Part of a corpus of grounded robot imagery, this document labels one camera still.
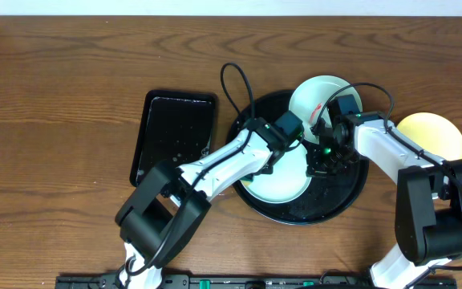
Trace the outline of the light blue plate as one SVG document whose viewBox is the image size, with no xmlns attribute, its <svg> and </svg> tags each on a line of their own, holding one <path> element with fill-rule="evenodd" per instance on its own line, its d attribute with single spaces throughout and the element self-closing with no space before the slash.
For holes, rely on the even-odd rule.
<svg viewBox="0 0 462 289">
<path fill-rule="evenodd" d="M 329 97 L 349 84 L 349 82 L 337 76 L 319 75 L 304 81 L 295 89 L 290 99 L 289 110 L 302 121 L 305 140 L 321 146 L 327 145 L 331 148 L 335 146 L 331 135 L 330 105 L 321 115 L 321 120 L 324 120 L 325 128 L 330 135 L 315 136 L 311 132 L 311 128 L 318 123 L 317 117 Z"/>
<path fill-rule="evenodd" d="M 311 177 L 306 175 L 306 148 L 300 144 L 287 152 L 274 165 L 271 174 L 253 177 L 245 190 L 259 201 L 281 204 L 293 201 L 309 186 Z"/>
</svg>

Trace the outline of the yellow plate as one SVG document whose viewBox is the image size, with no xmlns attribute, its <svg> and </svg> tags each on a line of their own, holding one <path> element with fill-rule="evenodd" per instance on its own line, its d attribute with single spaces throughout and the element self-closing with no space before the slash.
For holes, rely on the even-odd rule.
<svg viewBox="0 0 462 289">
<path fill-rule="evenodd" d="M 447 161 L 462 159 L 462 134 L 442 116 L 417 112 L 402 119 L 397 129 L 421 148 Z"/>
</svg>

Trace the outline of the green yellow sponge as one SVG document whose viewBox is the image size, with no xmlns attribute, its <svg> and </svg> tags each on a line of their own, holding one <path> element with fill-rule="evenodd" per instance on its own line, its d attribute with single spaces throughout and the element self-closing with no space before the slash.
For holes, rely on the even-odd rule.
<svg viewBox="0 0 462 289">
<path fill-rule="evenodd" d="M 253 182 L 253 177 L 243 177 L 240 179 L 240 182 L 244 187 L 248 187 Z"/>
</svg>

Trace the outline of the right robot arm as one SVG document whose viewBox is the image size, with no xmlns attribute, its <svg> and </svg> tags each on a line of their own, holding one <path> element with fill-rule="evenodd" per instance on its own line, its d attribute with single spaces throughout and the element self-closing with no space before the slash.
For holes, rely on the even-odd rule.
<svg viewBox="0 0 462 289">
<path fill-rule="evenodd" d="M 311 132 L 325 173 L 366 158 L 396 183 L 396 244 L 370 268 L 375 287 L 413 288 L 437 270 L 462 271 L 462 160 L 427 152 L 380 112 L 317 120 Z"/>
</svg>

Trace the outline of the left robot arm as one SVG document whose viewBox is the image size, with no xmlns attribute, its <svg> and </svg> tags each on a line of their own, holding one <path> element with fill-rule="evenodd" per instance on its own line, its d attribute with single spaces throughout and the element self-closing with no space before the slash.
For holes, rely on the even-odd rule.
<svg viewBox="0 0 462 289">
<path fill-rule="evenodd" d="M 156 288 L 161 269 L 188 244 L 212 199 L 239 179 L 270 171 L 302 133 L 284 115 L 272 124 L 251 119 L 226 146 L 193 163 L 155 165 L 115 216 L 127 259 L 117 279 L 124 288 Z"/>
</svg>

